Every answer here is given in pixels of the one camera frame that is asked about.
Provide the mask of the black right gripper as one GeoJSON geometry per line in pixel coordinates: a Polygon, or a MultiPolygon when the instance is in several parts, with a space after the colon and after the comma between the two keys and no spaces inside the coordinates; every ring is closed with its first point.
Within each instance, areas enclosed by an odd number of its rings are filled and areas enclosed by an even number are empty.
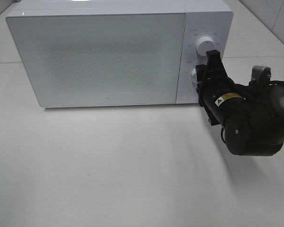
{"type": "Polygon", "coordinates": [[[234,126],[234,110],[230,100],[217,105],[216,101],[222,96],[233,91],[233,81],[227,76],[218,50],[206,52],[207,65],[197,65],[196,84],[199,95],[199,104],[205,109],[211,126],[234,126]]]}

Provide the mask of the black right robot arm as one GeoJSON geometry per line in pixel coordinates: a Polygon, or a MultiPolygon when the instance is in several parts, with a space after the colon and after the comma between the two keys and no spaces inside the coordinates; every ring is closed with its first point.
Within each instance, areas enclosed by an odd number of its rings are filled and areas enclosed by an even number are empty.
{"type": "Polygon", "coordinates": [[[248,85],[226,73],[218,50],[196,66],[198,102],[221,139],[237,156],[272,156],[284,144],[284,80],[272,80],[271,69],[254,66],[248,85]]]}

